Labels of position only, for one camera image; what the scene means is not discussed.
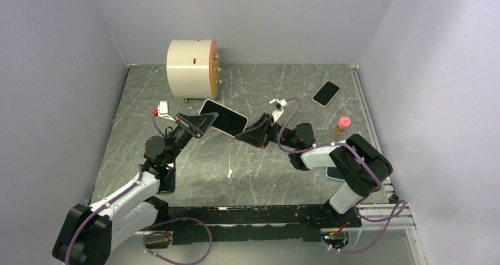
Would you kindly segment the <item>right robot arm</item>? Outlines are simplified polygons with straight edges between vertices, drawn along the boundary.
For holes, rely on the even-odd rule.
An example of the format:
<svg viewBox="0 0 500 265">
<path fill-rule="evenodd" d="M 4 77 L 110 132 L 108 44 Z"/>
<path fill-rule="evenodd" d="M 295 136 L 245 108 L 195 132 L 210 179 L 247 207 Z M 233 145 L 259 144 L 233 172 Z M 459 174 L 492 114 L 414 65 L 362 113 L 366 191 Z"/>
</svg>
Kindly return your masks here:
<svg viewBox="0 0 500 265">
<path fill-rule="evenodd" d="M 274 142 L 301 171 L 336 169 L 344 183 L 325 203 L 324 211 L 326 223 L 333 227 L 341 225 L 355 205 L 381 190 L 381 183 L 393 172 L 391 163 L 359 134 L 342 142 L 317 144 L 310 123 L 289 129 L 267 113 L 235 138 L 257 148 Z"/>
</svg>

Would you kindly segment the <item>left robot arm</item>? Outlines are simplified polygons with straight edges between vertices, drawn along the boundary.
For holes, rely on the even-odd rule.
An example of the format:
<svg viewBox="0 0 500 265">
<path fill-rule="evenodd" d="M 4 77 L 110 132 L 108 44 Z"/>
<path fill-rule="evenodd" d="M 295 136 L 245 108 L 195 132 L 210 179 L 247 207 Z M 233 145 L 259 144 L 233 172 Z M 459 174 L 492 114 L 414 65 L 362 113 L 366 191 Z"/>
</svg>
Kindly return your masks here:
<svg viewBox="0 0 500 265">
<path fill-rule="evenodd" d="M 145 162 L 119 190 L 89 206 L 69 210 L 52 249 L 64 264 L 104 264 L 110 253 L 139 230 L 176 222 L 169 204 L 156 195 L 175 186 L 175 160 L 193 138 L 201 138 L 218 118 L 216 112 L 174 118 L 176 128 L 145 143 Z"/>
</svg>

